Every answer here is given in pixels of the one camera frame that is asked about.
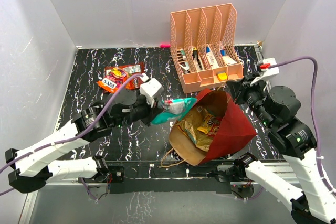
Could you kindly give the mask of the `Fox's fruits candy bag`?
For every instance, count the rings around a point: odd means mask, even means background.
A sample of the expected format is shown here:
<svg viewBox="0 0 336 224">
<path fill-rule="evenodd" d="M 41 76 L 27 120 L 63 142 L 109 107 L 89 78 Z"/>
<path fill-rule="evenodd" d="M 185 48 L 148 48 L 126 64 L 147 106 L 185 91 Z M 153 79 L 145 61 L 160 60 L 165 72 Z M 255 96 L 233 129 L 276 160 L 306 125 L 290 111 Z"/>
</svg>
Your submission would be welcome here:
<svg viewBox="0 0 336 224">
<path fill-rule="evenodd" d="M 122 68 L 112 67 L 97 85 L 106 92 L 115 93 L 130 77 L 131 74 Z"/>
</svg>

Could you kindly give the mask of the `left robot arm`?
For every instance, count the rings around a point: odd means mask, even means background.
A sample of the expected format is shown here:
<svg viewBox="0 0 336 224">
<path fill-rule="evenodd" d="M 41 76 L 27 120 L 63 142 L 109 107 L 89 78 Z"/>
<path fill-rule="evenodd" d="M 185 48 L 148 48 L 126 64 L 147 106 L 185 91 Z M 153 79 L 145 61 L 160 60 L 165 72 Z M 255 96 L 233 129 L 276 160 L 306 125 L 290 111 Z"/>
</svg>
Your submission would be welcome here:
<svg viewBox="0 0 336 224">
<path fill-rule="evenodd" d="M 155 123 L 157 116 L 163 112 L 159 105 L 162 92 L 162 87 L 143 84 L 135 94 L 135 102 L 125 104 L 127 90 L 121 89 L 81 111 L 38 143 L 23 150 L 7 150 L 4 167 L 13 169 L 8 174 L 11 189 L 26 194 L 48 183 L 70 178 L 105 182 L 111 174 L 102 156 L 65 161 L 60 158 L 73 149 L 109 136 L 116 127 L 136 121 L 142 121 L 145 125 Z"/>
</svg>

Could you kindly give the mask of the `red chips bag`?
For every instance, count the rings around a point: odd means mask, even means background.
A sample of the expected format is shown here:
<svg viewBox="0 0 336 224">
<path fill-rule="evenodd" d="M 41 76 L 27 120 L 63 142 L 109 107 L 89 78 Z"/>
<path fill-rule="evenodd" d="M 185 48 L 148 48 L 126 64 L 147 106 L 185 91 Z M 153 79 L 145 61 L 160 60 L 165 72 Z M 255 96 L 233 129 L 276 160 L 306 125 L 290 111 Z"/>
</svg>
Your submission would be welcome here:
<svg viewBox="0 0 336 224">
<path fill-rule="evenodd" d="M 127 71 L 131 74 L 131 76 L 135 74 L 142 74 L 144 73 L 144 63 L 137 63 L 137 64 L 131 64 L 131 65 L 121 65 L 121 66 L 109 66 L 104 68 L 104 77 L 106 73 L 108 72 L 108 69 L 111 69 L 112 67 L 119 67 L 123 70 Z"/>
</svg>

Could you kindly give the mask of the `red brown paper bag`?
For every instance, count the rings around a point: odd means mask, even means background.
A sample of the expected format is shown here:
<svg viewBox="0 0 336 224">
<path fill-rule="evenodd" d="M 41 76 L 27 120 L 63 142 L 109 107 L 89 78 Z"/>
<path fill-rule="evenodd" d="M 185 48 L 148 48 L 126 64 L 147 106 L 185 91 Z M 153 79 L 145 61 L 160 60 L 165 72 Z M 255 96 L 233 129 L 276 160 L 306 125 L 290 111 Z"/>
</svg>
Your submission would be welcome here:
<svg viewBox="0 0 336 224">
<path fill-rule="evenodd" d="M 213 137 L 209 150 L 204 152 L 195 146 L 177 125 L 180 119 L 175 122 L 169 134 L 171 149 L 165 157 L 175 152 L 181 163 L 198 166 L 242 150 L 257 135 L 253 125 L 229 93 L 206 88 L 198 93 L 196 99 L 197 103 L 192 108 L 202 106 L 212 115 L 221 118 L 220 128 Z"/>
</svg>

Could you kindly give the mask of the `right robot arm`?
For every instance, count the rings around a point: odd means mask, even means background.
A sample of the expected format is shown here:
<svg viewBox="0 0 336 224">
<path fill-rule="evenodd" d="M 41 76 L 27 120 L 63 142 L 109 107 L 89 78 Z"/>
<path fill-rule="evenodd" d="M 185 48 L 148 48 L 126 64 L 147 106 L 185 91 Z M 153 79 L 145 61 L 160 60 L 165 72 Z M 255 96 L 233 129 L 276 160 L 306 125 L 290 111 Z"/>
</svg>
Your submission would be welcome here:
<svg viewBox="0 0 336 224">
<path fill-rule="evenodd" d="M 335 192 L 320 177 L 313 132 L 296 118 L 301 103 L 295 93 L 285 86 L 266 91 L 266 82 L 255 82 L 254 76 L 228 81 L 227 86 L 233 102 L 246 104 L 268 129 L 271 143 L 292 168 L 300 187 L 272 172 L 251 153 L 234 160 L 233 174 L 261 185 L 286 206 L 296 223 L 335 223 Z"/>
</svg>

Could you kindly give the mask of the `teal snack bag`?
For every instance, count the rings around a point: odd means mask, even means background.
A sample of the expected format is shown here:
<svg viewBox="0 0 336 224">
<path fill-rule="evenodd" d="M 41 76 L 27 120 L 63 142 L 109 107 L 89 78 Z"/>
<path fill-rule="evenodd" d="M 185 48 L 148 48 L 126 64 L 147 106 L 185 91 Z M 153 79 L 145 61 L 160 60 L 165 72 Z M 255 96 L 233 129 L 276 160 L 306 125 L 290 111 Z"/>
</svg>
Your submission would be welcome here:
<svg viewBox="0 0 336 224">
<path fill-rule="evenodd" d="M 158 102 L 152 124 L 158 125 L 169 121 L 182 119 L 197 103 L 196 98 L 182 98 L 174 100 L 161 100 Z"/>
</svg>

